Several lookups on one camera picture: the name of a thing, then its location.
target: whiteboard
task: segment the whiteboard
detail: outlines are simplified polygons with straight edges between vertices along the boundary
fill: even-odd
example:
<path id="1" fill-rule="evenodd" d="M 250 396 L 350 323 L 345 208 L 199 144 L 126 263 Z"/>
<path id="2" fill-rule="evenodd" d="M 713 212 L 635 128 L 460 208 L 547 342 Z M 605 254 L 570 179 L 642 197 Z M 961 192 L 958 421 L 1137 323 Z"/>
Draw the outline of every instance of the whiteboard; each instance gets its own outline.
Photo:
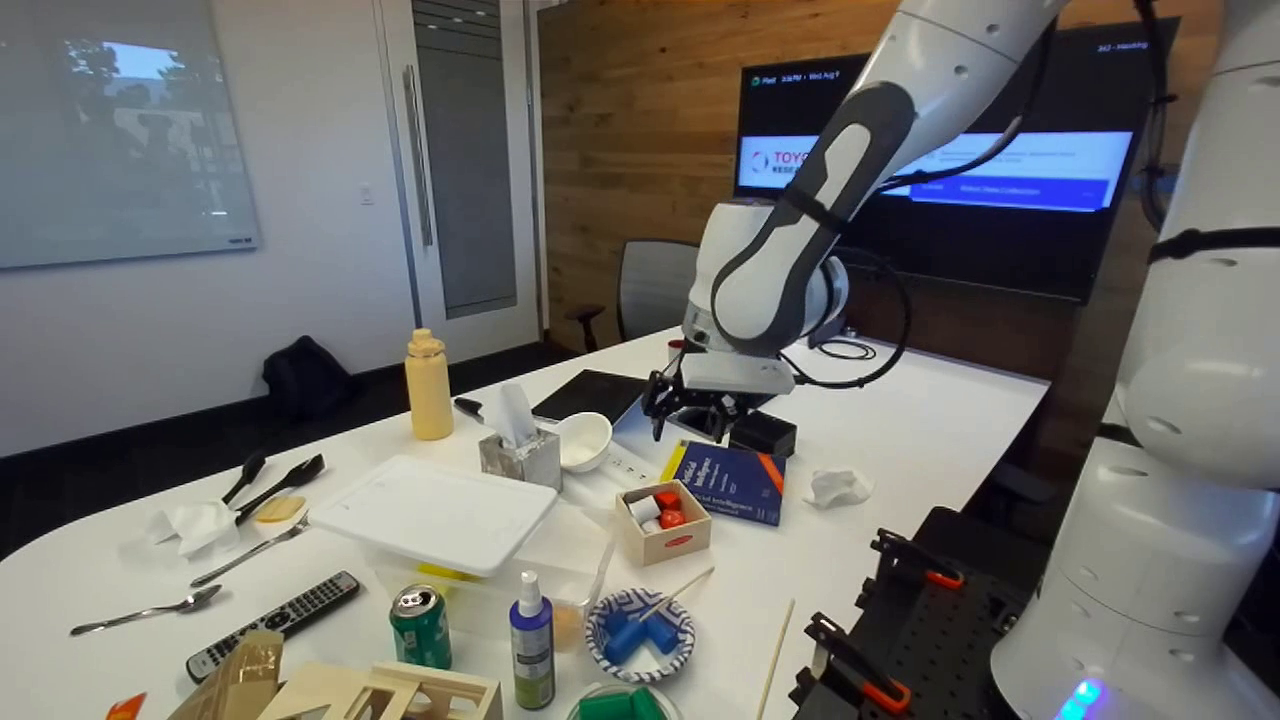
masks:
<path id="1" fill-rule="evenodd" d="M 257 243 L 207 0 L 0 0 L 0 267 Z"/>

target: cardboard box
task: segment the cardboard box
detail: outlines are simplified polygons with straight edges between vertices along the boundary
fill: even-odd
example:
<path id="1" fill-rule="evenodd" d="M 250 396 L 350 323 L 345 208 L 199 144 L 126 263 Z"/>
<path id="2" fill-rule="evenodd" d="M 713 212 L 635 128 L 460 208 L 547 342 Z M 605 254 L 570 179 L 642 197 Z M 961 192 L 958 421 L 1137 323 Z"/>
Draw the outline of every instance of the cardboard box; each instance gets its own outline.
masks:
<path id="1" fill-rule="evenodd" d="M 642 529 L 631 515 L 631 503 L 651 501 L 665 486 L 679 494 L 683 525 Z M 622 534 L 625 551 L 631 556 L 631 563 L 643 569 L 643 563 L 659 563 L 659 558 L 707 547 L 713 542 L 713 515 L 683 482 L 648 482 L 648 486 L 631 486 L 617 501 L 617 534 Z"/>
<path id="2" fill-rule="evenodd" d="M 381 663 L 368 672 L 308 663 L 257 720 L 503 720 L 501 683 L 465 672 Z"/>
<path id="3" fill-rule="evenodd" d="M 279 631 L 250 631 L 169 720 L 257 720 L 279 686 Z"/>

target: black handle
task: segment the black handle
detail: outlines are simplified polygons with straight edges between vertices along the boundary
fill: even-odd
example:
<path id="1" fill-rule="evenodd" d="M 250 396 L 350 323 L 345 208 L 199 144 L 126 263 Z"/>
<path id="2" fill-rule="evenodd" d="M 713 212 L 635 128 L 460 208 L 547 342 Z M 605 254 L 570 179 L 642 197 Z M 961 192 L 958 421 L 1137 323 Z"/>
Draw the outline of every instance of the black handle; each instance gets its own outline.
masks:
<path id="1" fill-rule="evenodd" d="M 324 471 L 324 457 L 313 457 L 305 463 L 295 463 L 279 482 L 266 486 L 257 501 L 250 501 L 246 509 L 236 509 L 236 525 L 246 525 L 270 494 L 283 492 L 283 486 L 305 486 Z"/>
<path id="2" fill-rule="evenodd" d="M 460 408 L 465 414 L 480 421 L 480 400 L 472 400 L 472 396 L 458 396 L 451 408 Z"/>
<path id="3" fill-rule="evenodd" d="M 270 457 L 250 457 L 239 463 L 239 481 L 229 486 L 226 503 L 233 503 L 233 494 L 246 492 L 257 481 L 257 471 L 266 471 L 266 463 L 270 463 Z"/>

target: wall-mounted screen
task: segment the wall-mounted screen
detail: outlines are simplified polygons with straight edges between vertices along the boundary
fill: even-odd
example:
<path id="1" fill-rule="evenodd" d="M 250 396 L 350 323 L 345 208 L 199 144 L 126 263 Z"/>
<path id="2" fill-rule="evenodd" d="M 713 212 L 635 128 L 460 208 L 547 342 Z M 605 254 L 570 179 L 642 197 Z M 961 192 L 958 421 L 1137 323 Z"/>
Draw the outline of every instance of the wall-mounted screen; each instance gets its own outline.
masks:
<path id="1" fill-rule="evenodd" d="M 796 176 L 865 59 L 746 68 L 737 197 L 773 200 Z M 1149 59 L 1142 23 L 1059 33 L 1036 109 L 995 160 L 869 200 L 844 243 L 873 248 L 907 275 L 1089 298 L 1146 137 Z M 906 172 L 958 168 L 981 155 L 1019 109 L 1031 64 L 965 137 Z"/>

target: cable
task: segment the cable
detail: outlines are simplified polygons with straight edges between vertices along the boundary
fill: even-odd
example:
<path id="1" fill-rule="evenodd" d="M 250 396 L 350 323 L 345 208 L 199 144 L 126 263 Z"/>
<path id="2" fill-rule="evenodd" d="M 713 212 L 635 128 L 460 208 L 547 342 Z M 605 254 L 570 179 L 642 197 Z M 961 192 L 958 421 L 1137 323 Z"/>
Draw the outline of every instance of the cable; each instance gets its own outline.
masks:
<path id="1" fill-rule="evenodd" d="M 879 183 L 879 192 L 893 192 L 893 186 L 907 186 L 907 183 L 931 183 L 931 179 L 946 179 L 946 176 L 965 176 L 988 160 L 995 160 L 1019 130 L 1023 130 L 1023 121 L 1031 114 L 1036 109 L 1036 94 L 1040 94 L 1040 85 L 1044 85 L 1044 68 L 1049 68 L 1049 57 L 1054 57 L 1054 36 L 1056 36 L 1056 20 L 1044 26 L 1044 36 L 1036 40 L 1036 68 L 1031 68 L 1031 79 L 1023 86 L 1023 104 L 1019 112 L 1006 122 L 1006 130 L 992 141 L 992 148 L 985 148 L 981 155 L 965 160 L 965 163 L 953 163 L 953 168 L 938 168 L 938 172 L 907 172 L 907 176 L 888 176 Z"/>
<path id="2" fill-rule="evenodd" d="M 1166 223 L 1166 200 L 1161 200 L 1161 179 L 1167 176 L 1161 155 L 1166 155 L 1166 122 L 1167 122 L 1167 104 L 1176 98 L 1167 92 L 1167 49 L 1161 36 L 1161 17 L 1152 0 L 1133 0 L 1146 33 L 1149 33 L 1149 59 L 1152 59 L 1152 109 L 1149 109 L 1149 155 L 1146 155 L 1146 215 L 1152 229 Z"/>
<path id="3" fill-rule="evenodd" d="M 792 355 L 786 355 L 796 371 L 796 382 L 811 382 L 811 386 L 865 386 L 865 382 L 877 382 L 885 371 L 893 371 L 893 362 L 907 351 L 907 336 L 912 336 L 912 323 L 918 323 L 918 308 L 912 308 L 912 293 L 907 282 L 898 275 L 898 267 L 877 254 L 877 253 L 865 253 L 865 248 L 848 248 L 848 254 L 860 254 L 865 263 L 873 263 L 873 275 L 885 275 L 893 286 L 898 286 L 898 298 L 900 298 L 900 312 L 906 312 L 906 323 L 898 330 L 898 342 L 893 351 L 885 355 L 879 366 L 873 366 L 869 375 L 851 375 L 851 380 L 820 380 L 820 375 L 809 375 Z"/>

